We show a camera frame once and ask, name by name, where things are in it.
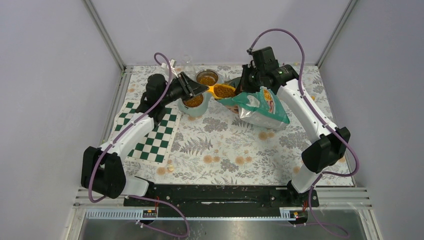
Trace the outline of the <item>yellow plastic scoop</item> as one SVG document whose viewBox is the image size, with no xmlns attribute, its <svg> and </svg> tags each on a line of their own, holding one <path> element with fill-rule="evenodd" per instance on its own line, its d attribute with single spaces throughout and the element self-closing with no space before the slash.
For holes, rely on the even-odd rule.
<svg viewBox="0 0 424 240">
<path fill-rule="evenodd" d="M 206 92 L 210 93 L 217 100 L 236 96 L 236 89 L 226 84 L 215 84 L 208 86 L 208 90 Z"/>
</svg>

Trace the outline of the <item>teal dog food bag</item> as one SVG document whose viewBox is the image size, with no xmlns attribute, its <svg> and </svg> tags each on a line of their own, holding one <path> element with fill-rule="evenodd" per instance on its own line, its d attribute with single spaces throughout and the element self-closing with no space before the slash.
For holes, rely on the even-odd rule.
<svg viewBox="0 0 424 240">
<path fill-rule="evenodd" d="M 222 84 L 236 88 L 240 78 Z M 258 92 L 242 92 L 234 97 L 215 99 L 238 118 L 246 123 L 274 130 L 284 129 L 290 119 L 278 97 L 268 88 L 261 87 Z"/>
</svg>

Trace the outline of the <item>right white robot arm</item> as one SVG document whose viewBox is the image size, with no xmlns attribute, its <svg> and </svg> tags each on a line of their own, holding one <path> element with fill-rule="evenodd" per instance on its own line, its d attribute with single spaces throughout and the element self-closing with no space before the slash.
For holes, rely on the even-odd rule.
<svg viewBox="0 0 424 240">
<path fill-rule="evenodd" d="M 289 181 L 291 189 L 286 193 L 287 201 L 299 206 L 307 199 L 306 191 L 319 175 L 345 155 L 351 133 L 327 118 L 304 89 L 298 72 L 289 64 L 280 65 L 270 46 L 250 48 L 247 53 L 252 61 L 242 65 L 237 91 L 254 93 L 265 87 L 273 92 L 294 113 L 311 143 L 301 153 L 303 166 Z"/>
</svg>

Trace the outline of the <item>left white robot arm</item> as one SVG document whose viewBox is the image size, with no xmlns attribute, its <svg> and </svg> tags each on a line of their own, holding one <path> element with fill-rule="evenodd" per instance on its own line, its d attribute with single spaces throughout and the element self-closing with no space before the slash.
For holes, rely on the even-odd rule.
<svg viewBox="0 0 424 240">
<path fill-rule="evenodd" d="M 149 181 L 126 176 L 123 161 L 141 138 L 159 126 L 167 105 L 190 100 L 208 89 L 184 72 L 169 78 L 159 73 L 150 75 L 131 120 L 109 142 L 99 147 L 89 146 L 83 153 L 81 185 L 88 190 L 89 200 L 98 203 L 104 198 L 128 195 L 135 196 L 144 206 L 152 204 L 155 192 L 149 188 Z"/>
</svg>

